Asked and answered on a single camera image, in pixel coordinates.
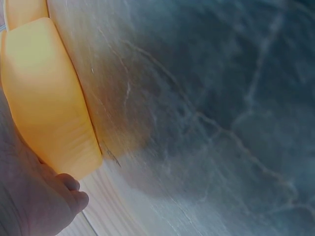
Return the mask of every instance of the yellow rubber cushion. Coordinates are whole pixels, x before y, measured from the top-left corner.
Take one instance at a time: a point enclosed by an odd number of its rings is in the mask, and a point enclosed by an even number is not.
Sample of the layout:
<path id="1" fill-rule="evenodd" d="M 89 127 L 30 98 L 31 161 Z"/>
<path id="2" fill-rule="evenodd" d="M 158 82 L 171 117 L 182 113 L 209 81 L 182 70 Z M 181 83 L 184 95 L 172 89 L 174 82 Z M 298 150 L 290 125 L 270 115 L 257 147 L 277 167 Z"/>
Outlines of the yellow rubber cushion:
<path id="1" fill-rule="evenodd" d="M 4 21 L 7 31 L 29 22 L 48 17 L 46 0 L 3 0 Z"/>
<path id="2" fill-rule="evenodd" d="M 57 173 L 81 179 L 100 166 L 81 86 L 51 19 L 5 34 L 1 80 L 22 138 Z"/>

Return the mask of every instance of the yellow plastic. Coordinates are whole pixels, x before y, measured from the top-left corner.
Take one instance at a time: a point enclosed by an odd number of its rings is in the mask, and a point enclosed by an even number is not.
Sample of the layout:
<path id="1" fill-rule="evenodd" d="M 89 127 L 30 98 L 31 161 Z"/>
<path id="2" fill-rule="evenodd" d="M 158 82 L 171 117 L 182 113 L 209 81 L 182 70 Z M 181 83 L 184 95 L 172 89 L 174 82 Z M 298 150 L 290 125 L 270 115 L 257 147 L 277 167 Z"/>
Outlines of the yellow plastic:
<path id="1" fill-rule="evenodd" d="M 21 136 L 57 173 L 81 179 L 100 166 L 83 93 L 51 19 L 4 35 L 1 79 Z"/>
<path id="2" fill-rule="evenodd" d="M 42 17 L 48 17 L 46 0 L 3 0 L 3 9 L 8 32 Z"/>

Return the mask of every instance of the stone surface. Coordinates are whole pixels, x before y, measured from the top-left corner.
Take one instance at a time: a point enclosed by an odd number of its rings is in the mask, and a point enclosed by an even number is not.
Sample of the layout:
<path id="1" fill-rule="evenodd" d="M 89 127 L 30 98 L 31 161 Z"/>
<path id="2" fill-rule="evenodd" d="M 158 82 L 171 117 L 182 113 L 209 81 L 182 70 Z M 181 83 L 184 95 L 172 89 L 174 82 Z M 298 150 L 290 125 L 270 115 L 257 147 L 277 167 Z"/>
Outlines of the stone surface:
<path id="1" fill-rule="evenodd" d="M 312 1 L 48 2 L 150 235 L 315 235 Z"/>

